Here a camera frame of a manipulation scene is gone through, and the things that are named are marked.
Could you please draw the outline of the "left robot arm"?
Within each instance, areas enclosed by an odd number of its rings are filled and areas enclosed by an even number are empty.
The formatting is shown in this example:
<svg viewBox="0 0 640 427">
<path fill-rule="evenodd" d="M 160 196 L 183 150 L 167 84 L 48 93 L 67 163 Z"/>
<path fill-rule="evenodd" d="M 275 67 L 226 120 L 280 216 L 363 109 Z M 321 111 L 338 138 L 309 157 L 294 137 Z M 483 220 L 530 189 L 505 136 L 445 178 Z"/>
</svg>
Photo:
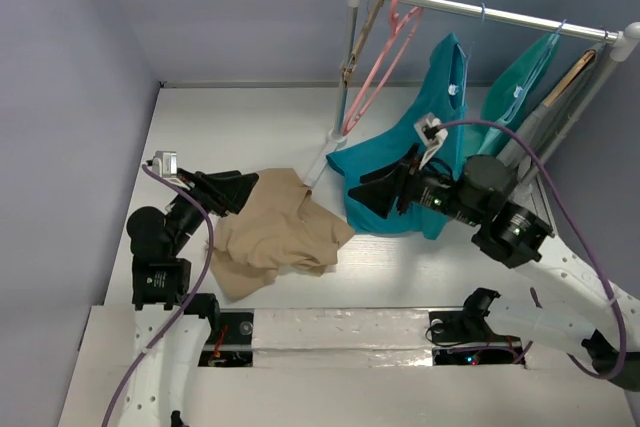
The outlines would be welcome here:
<svg viewBox="0 0 640 427">
<path fill-rule="evenodd" d="M 205 342 L 221 330 L 215 295 L 199 291 L 207 273 L 191 277 L 180 253 L 200 226 L 238 214 L 257 184 L 258 174 L 144 173 L 176 194 L 166 211 L 142 207 L 126 224 L 132 254 L 134 358 L 115 400 L 123 402 L 120 426 L 183 426 L 192 372 Z"/>
</svg>

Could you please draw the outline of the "pink plastic hanger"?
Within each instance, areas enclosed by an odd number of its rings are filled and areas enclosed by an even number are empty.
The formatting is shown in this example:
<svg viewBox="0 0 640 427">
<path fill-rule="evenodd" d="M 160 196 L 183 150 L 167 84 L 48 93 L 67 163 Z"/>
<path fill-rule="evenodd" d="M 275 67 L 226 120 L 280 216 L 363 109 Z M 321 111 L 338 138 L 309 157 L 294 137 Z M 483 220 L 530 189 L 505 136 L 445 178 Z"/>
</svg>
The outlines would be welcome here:
<svg viewBox="0 0 640 427">
<path fill-rule="evenodd" d="M 391 74 L 393 73 L 400 59 L 407 50 L 409 43 L 411 42 L 422 21 L 424 11 L 422 7 L 414 6 L 404 16 L 400 16 L 398 12 L 398 5 L 400 4 L 400 0 L 390 0 L 389 4 L 390 6 L 387 20 L 389 26 L 389 36 L 380 53 L 378 54 L 378 57 L 376 58 L 374 64 L 372 65 L 369 73 L 367 74 L 362 87 L 356 94 L 351 106 L 346 109 L 345 112 L 341 115 L 339 132 L 342 137 L 346 137 L 355 128 L 360 119 L 371 107 L 374 100 L 389 80 Z M 370 94 L 368 94 L 369 89 L 372 87 L 373 81 L 378 75 L 380 69 L 383 67 L 383 64 L 392 51 L 392 48 L 403 34 L 403 31 L 406 30 L 408 26 L 410 26 L 410 29 L 408 30 L 403 43 L 399 46 L 395 57 L 389 63 L 386 72 L 379 78 L 379 82 L 374 90 Z"/>
</svg>

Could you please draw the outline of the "beige t shirt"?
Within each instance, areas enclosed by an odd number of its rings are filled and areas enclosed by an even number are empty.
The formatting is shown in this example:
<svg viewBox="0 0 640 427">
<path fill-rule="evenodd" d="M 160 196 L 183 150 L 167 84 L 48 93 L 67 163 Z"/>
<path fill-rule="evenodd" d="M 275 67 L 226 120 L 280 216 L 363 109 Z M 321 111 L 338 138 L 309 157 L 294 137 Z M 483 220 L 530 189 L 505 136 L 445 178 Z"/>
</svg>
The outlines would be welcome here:
<svg viewBox="0 0 640 427">
<path fill-rule="evenodd" d="M 210 271 L 224 296 L 238 301 L 273 284 L 287 267 L 323 275 L 354 235 L 312 199 L 294 170 L 265 169 L 241 212 L 217 222 Z"/>
</svg>

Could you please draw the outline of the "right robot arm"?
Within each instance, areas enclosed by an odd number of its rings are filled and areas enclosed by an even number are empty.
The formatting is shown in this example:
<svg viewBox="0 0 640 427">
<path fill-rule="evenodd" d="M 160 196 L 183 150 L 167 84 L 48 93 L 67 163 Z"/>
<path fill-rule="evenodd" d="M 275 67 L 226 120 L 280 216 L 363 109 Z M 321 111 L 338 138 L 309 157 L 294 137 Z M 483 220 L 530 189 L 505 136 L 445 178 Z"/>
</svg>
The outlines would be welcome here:
<svg viewBox="0 0 640 427">
<path fill-rule="evenodd" d="M 472 226 L 472 243 L 493 261 L 547 288 L 572 314 L 509 301 L 476 289 L 460 315 L 462 331 L 482 339 L 509 334 L 587 362 L 595 376 L 631 392 L 639 389 L 639 300 L 601 280 L 551 226 L 510 201 L 514 171 L 489 155 L 469 157 L 457 180 L 419 169 L 412 146 L 396 162 L 361 177 L 351 199 L 385 218 L 418 205 Z"/>
</svg>

